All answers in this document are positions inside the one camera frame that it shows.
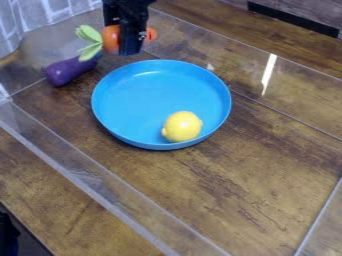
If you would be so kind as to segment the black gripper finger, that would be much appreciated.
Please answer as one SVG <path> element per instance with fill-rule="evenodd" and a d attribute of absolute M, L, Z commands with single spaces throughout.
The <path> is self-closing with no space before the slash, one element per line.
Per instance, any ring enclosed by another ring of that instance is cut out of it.
<path fill-rule="evenodd" d="M 104 26 L 118 25 L 119 24 L 119 13 L 115 10 L 103 10 Z"/>
<path fill-rule="evenodd" d="M 135 55 L 140 52 L 147 38 L 147 26 L 132 20 L 122 20 L 119 28 L 119 54 L 122 56 Z"/>

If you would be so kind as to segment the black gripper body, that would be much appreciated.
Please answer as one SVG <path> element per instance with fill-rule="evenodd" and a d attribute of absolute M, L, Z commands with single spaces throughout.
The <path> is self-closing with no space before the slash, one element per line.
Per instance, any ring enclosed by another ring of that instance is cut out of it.
<path fill-rule="evenodd" d="M 138 20 L 148 19 L 148 6 L 156 0 L 102 0 L 103 10 L 115 10 L 119 13 L 120 19 L 124 16 Z"/>

